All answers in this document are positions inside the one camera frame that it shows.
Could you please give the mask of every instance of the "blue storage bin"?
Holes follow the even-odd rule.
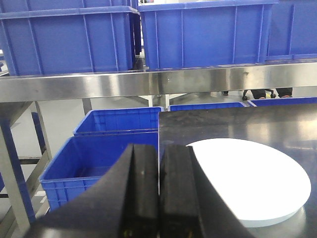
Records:
[[[187,105],[172,105],[168,107],[168,111],[184,111],[198,109],[217,109],[217,108],[243,108],[245,104],[241,102],[233,103],[204,103],[204,104],[187,104]]]
[[[75,128],[74,135],[157,131],[162,111],[162,107],[93,110]]]
[[[267,60],[317,58],[317,1],[281,0],[272,8]]]
[[[310,103],[317,103],[317,97],[248,100],[248,103],[250,104],[250,107],[310,104]]]
[[[139,6],[151,69],[264,62],[276,0]]]
[[[10,75],[129,70],[132,14],[129,6],[0,13]]]
[[[1,12],[38,11],[52,9],[85,8],[98,6],[131,6],[137,0],[1,0]]]
[[[67,140],[40,176],[51,210],[96,183],[119,159],[129,143],[150,144],[158,150],[158,133],[76,136]]]

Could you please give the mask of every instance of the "black table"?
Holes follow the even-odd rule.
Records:
[[[305,206],[285,222],[249,230],[258,238],[317,238],[317,104],[163,112],[159,115],[160,156],[167,144],[187,145],[211,138],[258,142],[296,160],[312,183]]]

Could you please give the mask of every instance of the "metal frame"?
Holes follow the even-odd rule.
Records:
[[[2,77],[0,102],[316,86],[317,61],[167,71]]]
[[[0,118],[9,120],[12,125],[28,108],[30,102],[36,101],[47,152],[26,182],[29,195],[32,197],[39,185],[39,174],[52,158],[41,108],[37,101],[83,99],[84,111],[87,113],[92,108],[90,98],[306,86],[317,86],[317,59],[271,62],[267,65],[230,65],[166,71],[5,76],[0,78]],[[12,204],[12,208],[0,224],[0,238],[4,238],[13,232],[15,219],[22,233],[28,229],[29,212],[24,204],[30,203],[31,198],[20,196],[21,190],[15,178],[17,175],[21,176],[22,171],[21,168],[12,166],[18,161],[18,157],[14,156],[16,151],[12,137],[0,133],[0,148],[0,170]],[[46,211],[47,204],[40,213]]]

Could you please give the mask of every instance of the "white round plate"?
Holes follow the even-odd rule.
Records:
[[[245,227],[285,221],[309,198],[311,182],[305,170],[274,148],[227,138],[189,146],[211,184]]]

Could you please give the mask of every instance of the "floor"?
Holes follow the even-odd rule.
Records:
[[[294,88],[294,97],[317,96],[317,87]],[[160,103],[161,98],[155,97],[154,103]],[[229,96],[223,96],[221,92],[187,94],[170,101],[170,104],[199,104],[199,103],[219,103],[242,101],[242,91],[229,92]],[[115,109],[146,107],[148,102],[139,97],[117,97],[92,99],[93,109]],[[40,102],[48,140],[52,154],[63,145],[65,140],[72,136],[73,129],[84,116],[81,100],[62,100]],[[12,135],[16,144],[19,156],[40,156],[41,151],[38,146],[36,133],[31,117],[31,112],[36,111],[35,105],[31,105],[28,110],[12,126]],[[23,165],[25,178],[30,175],[34,165]],[[33,199],[35,210],[43,201],[43,195],[38,193]],[[0,220],[8,211],[10,202],[7,198],[0,199]],[[13,234],[13,238],[20,237],[18,230]]]

